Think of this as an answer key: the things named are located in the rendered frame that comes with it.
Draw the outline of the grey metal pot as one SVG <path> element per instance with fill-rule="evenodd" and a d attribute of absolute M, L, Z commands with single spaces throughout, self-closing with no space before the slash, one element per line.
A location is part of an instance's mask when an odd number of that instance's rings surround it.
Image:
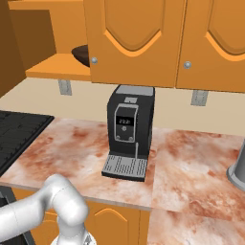
<path fill-rule="evenodd" d="M 239 153 L 236 163 L 227 169 L 226 174 L 234 186 L 245 191 L 245 151 Z"/>

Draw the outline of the black hob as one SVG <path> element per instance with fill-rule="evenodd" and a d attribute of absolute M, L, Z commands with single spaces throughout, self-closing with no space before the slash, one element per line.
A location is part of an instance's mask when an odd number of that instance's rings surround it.
<path fill-rule="evenodd" d="M 54 118 L 50 115 L 0 110 L 0 176 Z"/>

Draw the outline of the dark brown bowl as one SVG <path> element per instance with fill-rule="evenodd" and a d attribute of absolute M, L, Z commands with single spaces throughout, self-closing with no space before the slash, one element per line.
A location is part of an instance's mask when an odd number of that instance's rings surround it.
<path fill-rule="evenodd" d="M 88 52 L 88 46 L 82 45 L 74 48 L 72 50 L 72 55 L 76 60 L 78 60 L 83 65 L 89 67 L 90 61 L 89 61 L 89 52 Z"/>

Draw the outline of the orange base cupboard door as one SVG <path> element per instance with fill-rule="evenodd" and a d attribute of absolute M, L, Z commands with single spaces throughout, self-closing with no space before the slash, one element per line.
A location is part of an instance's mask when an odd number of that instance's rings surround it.
<path fill-rule="evenodd" d="M 140 211 L 87 201 L 87 230 L 97 245 L 138 245 Z"/>
<path fill-rule="evenodd" d="M 27 189 L 11 188 L 16 200 L 31 196 L 35 191 Z M 51 245 L 53 240 L 58 236 L 58 225 L 56 223 L 56 212 L 49 209 L 45 212 L 43 222 L 31 230 L 35 245 Z"/>

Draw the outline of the open orange cabinet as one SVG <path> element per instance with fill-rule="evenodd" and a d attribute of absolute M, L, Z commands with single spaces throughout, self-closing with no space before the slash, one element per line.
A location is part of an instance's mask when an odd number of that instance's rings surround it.
<path fill-rule="evenodd" d="M 72 55 L 87 43 L 83 0 L 11 0 L 9 10 L 27 77 L 90 78 Z"/>

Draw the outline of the grey wall socket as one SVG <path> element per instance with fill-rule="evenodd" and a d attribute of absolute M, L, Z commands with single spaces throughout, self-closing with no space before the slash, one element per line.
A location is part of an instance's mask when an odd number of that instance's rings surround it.
<path fill-rule="evenodd" d="M 60 79 L 58 81 L 58 86 L 61 95 L 66 95 L 66 96 L 72 95 L 72 87 L 71 87 L 71 82 L 69 80 Z"/>
<path fill-rule="evenodd" d="M 208 94 L 208 91 L 193 90 L 190 104 L 193 106 L 205 106 L 207 103 Z"/>

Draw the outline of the black coffee machine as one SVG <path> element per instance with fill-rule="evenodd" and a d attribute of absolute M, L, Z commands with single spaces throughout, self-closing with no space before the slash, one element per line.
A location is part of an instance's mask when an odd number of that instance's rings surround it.
<path fill-rule="evenodd" d="M 151 146 L 155 88 L 119 85 L 107 103 L 109 153 L 102 176 L 143 182 Z"/>

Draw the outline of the orange cabinet door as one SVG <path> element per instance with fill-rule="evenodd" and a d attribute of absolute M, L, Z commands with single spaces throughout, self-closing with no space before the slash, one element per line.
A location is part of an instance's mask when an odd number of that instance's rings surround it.
<path fill-rule="evenodd" d="M 176 86 L 245 92 L 245 0 L 187 0 Z"/>
<path fill-rule="evenodd" d="M 174 86 L 186 3 L 83 0 L 92 80 Z"/>

